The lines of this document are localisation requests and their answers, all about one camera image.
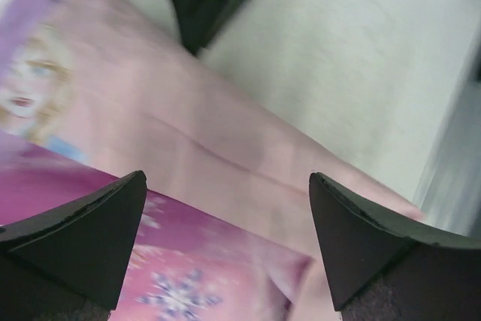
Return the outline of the pink pillowcase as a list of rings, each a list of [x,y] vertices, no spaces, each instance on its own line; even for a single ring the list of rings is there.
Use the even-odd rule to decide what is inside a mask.
[[[1,18],[1,227],[142,171],[147,197],[106,320],[337,318],[316,242],[316,168],[405,198],[203,66],[127,0],[10,0]]]

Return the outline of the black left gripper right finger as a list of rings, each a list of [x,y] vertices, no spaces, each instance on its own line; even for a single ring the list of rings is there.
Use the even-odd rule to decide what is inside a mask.
[[[412,220],[324,174],[310,206],[344,320],[478,320],[480,242]]]

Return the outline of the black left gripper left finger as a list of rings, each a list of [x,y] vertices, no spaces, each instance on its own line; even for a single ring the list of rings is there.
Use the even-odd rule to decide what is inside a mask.
[[[106,320],[116,309],[147,197],[134,171],[1,227],[3,320]]]

